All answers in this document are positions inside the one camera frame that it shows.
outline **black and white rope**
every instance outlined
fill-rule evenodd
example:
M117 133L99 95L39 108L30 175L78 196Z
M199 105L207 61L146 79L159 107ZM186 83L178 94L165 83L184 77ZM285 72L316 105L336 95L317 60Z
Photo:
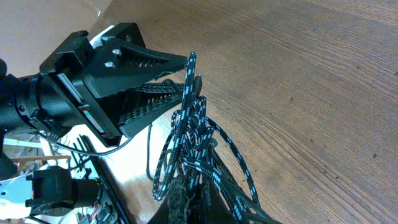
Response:
M206 97L199 96L193 90L196 54L191 53L188 60L185 87L182 94L182 107L172 115L172 130L165 142L154 176L153 197L163 200L169 190L175 170L179 167L189 179L189 190L195 190L200 184L200 177L209 177L223 195L232 216L236 220L248 223L253 217L262 223L275 221L260 208L260 202L253 179L238 148L225 131L206 116ZM214 151L211 144L214 130L226 141L235 155L247 180L252 199L239 188L228 168ZM165 160L166 150L173 140L169 164L159 188L160 172Z

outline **brown table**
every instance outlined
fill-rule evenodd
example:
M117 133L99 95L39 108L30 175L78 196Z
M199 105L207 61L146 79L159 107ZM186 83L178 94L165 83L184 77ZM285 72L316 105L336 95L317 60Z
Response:
M136 22L148 48L198 54L208 115L239 146L262 208L276 220L394 223L398 7L355 2L114 0L91 32ZM152 170L169 118L155 122ZM145 130L137 138L142 146L108 165L129 212L145 223L159 202L144 177ZM217 151L248 192L221 141Z

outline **wooden table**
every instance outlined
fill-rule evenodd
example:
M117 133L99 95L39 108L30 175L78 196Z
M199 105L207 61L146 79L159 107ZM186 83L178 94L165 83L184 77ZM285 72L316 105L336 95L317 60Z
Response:
M397 223L398 7L353 2L114 0L91 36L136 22L150 49L195 51L208 115L239 146L276 220ZM152 170L169 119L154 123ZM159 206L144 175L146 130L135 142L107 161L129 212L146 223Z

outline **bolt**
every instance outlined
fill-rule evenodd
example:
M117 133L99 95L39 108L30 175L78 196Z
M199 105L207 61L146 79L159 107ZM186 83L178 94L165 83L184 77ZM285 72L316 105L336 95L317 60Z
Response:
M116 68L113 62L105 62L105 67L106 68Z
M127 35L127 36L126 36L126 41L129 42L129 43L132 42L132 37L131 37L131 35Z
M119 50L119 49L113 49L113 50L112 50L112 53L113 53L113 54L116 54L116 55L118 55L118 56L122 56L122 51Z
M26 110L26 108L25 108L25 106L20 105L20 106L19 106L19 110L20 110L21 112L24 112L24 111Z

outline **wood grain surface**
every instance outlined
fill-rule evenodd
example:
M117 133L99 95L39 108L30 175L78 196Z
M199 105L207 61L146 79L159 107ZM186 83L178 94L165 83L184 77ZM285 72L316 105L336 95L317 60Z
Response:
M119 22L136 22L150 49L198 54L208 116L240 148L273 218L398 223L397 1L114 0L91 36ZM152 170L170 115L154 123ZM146 223L160 203L144 175L146 130L135 141L107 160L129 212Z

